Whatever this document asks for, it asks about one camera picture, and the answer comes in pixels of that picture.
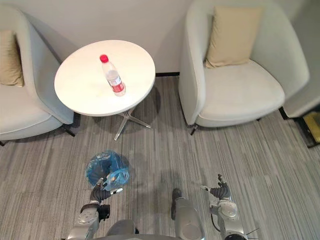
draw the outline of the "bottle label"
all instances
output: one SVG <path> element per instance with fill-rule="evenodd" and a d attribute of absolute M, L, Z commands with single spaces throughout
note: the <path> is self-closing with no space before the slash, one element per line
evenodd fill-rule
<path fill-rule="evenodd" d="M 109 83 L 111 86 L 117 86 L 117 85 L 121 84 L 121 79 L 118 76 L 116 79 L 109 80 Z"/>
<path fill-rule="evenodd" d="M 108 82 L 115 93 L 119 93 L 125 88 L 119 76 L 116 79 L 108 80 Z"/>
<path fill-rule="evenodd" d="M 113 86 L 111 86 L 112 87 L 112 90 L 115 92 L 115 93 L 119 93 L 119 92 L 121 92 L 125 87 L 124 87 L 124 85 L 122 84 L 122 82 L 120 83 L 120 84 L 118 84 L 118 85 L 113 85 Z"/>

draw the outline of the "table top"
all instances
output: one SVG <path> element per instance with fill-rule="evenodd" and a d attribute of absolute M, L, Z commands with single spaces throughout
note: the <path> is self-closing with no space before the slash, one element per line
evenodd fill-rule
<path fill-rule="evenodd" d="M 116 67 L 126 93 L 116 96 L 102 70 L 100 55 L 106 54 Z M 59 67 L 54 89 L 63 104 L 88 116 L 110 116 L 140 103 L 152 89 L 155 64 L 142 47 L 128 41 L 105 40 L 86 45 Z"/>

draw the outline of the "armchair armrest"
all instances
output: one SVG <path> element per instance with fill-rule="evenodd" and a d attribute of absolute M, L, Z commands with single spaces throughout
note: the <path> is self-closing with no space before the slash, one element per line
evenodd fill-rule
<path fill-rule="evenodd" d="M 178 89 L 188 125 L 195 123 L 206 100 L 203 61 L 209 44 L 212 15 L 205 12 L 193 3 L 186 16 Z"/>
<path fill-rule="evenodd" d="M 275 4 L 266 4 L 251 59 L 282 86 L 287 100 L 309 80 L 307 62 L 294 28 Z"/>
<path fill-rule="evenodd" d="M 58 99 L 54 88 L 58 61 L 20 10 L 1 4 L 0 16 L 0 29 L 16 33 L 28 96 L 43 111 L 64 124 L 71 124 L 74 113 Z"/>

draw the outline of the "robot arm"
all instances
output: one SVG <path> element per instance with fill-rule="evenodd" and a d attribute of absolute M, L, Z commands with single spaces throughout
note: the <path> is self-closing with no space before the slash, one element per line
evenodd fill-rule
<path fill-rule="evenodd" d="M 89 204 L 81 208 L 80 215 L 76 219 L 73 229 L 70 231 L 67 240 L 90 240 L 99 228 L 99 222 L 109 218 L 110 205 L 100 204 L 110 196 L 121 192 L 122 188 L 113 191 L 103 190 L 104 179 L 101 178 L 90 194 Z"/>
<path fill-rule="evenodd" d="M 219 198 L 217 204 L 210 204 L 210 212 L 218 217 L 221 237 L 223 240 L 248 240 L 239 219 L 237 204 L 231 199 L 228 184 L 220 174 L 218 180 L 219 187 L 201 185 L 201 188 Z"/>

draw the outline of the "beige cushion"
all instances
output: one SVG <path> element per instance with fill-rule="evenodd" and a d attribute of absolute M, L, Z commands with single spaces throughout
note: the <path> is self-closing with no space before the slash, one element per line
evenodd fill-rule
<path fill-rule="evenodd" d="M 248 62 L 262 13 L 263 7 L 215 6 L 205 66 L 215 68 Z"/>
<path fill-rule="evenodd" d="M 16 38 L 11 30 L 0 31 L 0 84 L 24 85 Z"/>

